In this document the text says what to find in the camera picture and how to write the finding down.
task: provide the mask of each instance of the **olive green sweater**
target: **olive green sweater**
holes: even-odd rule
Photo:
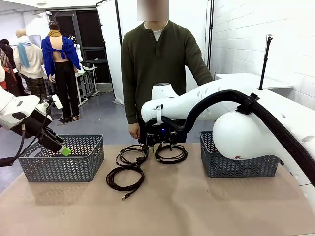
[[[125,111],[129,124],[137,123],[141,108],[151,100],[152,87],[168,82],[178,95],[186,92],[185,65],[198,85],[213,80],[191,32],[169,21],[158,42],[142,23],[127,33],[122,45]]]

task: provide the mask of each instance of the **plastic basket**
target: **plastic basket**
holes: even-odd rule
[[[267,155],[248,160],[232,160],[221,155],[212,131],[201,132],[201,159],[210,178],[274,177],[280,159]]]
[[[90,182],[104,160],[103,135],[59,135],[68,157],[35,143],[19,158],[29,182]]]

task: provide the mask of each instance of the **door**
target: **door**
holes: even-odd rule
[[[83,65],[98,67],[98,83],[111,82],[107,63],[105,42],[96,10],[76,10],[52,12],[53,20],[60,25],[62,36],[70,34],[76,37],[81,46]]]

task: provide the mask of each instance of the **blue jacket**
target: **blue jacket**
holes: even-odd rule
[[[81,70],[78,54],[74,48],[73,42],[70,39],[63,37],[62,49],[57,50],[52,48],[49,37],[46,37],[41,43],[41,48],[43,49],[45,70],[48,78],[49,75],[53,76],[56,71],[53,52],[60,52],[62,59],[68,58],[68,60],[75,65],[78,70]]]

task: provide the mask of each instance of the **cable plug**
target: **cable plug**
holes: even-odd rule
[[[13,157],[7,157],[0,159],[0,167],[4,166],[13,166],[14,158]]]
[[[130,193],[127,193],[126,195],[124,195],[124,196],[122,197],[122,200],[124,201],[124,200],[126,200],[128,197],[130,197]]]
[[[141,164],[144,162],[144,157],[143,156],[140,156],[136,159],[137,163]]]
[[[143,150],[143,151],[149,150],[149,145],[144,144],[144,145],[142,146],[142,150]]]

